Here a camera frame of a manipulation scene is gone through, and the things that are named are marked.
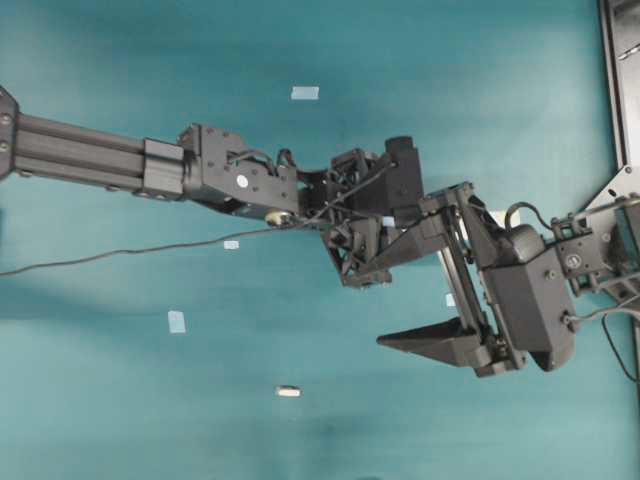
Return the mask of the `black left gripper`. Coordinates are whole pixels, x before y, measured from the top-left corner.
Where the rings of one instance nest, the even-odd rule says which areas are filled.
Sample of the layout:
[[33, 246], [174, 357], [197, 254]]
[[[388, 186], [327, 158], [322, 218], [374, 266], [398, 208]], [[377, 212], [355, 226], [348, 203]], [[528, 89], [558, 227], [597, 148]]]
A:
[[380, 155], [353, 149], [331, 160], [327, 200], [333, 204], [321, 234], [340, 282], [367, 288], [392, 281], [388, 267], [369, 267], [400, 235], [400, 210], [423, 197], [419, 153], [410, 136], [385, 141]]

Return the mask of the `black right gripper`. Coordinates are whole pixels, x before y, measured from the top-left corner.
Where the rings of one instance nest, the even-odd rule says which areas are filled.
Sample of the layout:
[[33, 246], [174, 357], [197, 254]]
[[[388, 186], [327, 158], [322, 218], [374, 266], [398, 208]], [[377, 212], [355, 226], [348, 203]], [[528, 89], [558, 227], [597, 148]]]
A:
[[378, 345], [490, 376], [524, 367], [532, 358], [545, 372], [575, 351], [575, 332], [563, 318], [574, 310], [555, 250], [524, 264], [498, 266], [499, 225], [465, 182], [434, 194], [440, 215], [423, 218], [384, 247], [381, 221], [364, 220], [365, 275], [409, 263], [439, 250], [457, 288], [459, 316], [449, 321], [381, 335]]

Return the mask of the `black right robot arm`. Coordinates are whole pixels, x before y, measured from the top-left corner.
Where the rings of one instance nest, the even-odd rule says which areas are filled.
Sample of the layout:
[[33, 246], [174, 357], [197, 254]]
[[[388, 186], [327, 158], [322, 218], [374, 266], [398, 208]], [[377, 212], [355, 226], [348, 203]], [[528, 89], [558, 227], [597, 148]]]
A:
[[606, 202], [549, 222], [498, 222], [462, 183], [400, 211], [393, 227], [368, 228], [353, 244], [354, 277], [385, 282], [403, 263], [437, 254], [453, 291], [455, 318], [379, 338], [383, 346], [486, 377], [533, 360], [546, 372], [574, 354], [587, 316], [574, 299], [609, 294], [614, 311], [639, 313], [639, 199]]

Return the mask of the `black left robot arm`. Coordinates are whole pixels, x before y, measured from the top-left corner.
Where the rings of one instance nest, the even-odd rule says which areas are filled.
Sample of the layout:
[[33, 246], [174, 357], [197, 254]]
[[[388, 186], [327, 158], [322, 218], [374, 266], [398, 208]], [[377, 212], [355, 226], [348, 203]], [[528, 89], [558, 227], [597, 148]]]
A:
[[225, 129], [194, 123], [173, 143], [134, 139], [24, 114], [3, 92], [1, 173], [191, 201], [277, 230], [315, 230], [351, 288], [388, 283], [393, 267], [426, 253], [420, 160], [408, 136], [388, 139], [382, 153], [357, 148], [325, 169], [305, 170], [289, 149], [268, 155]]

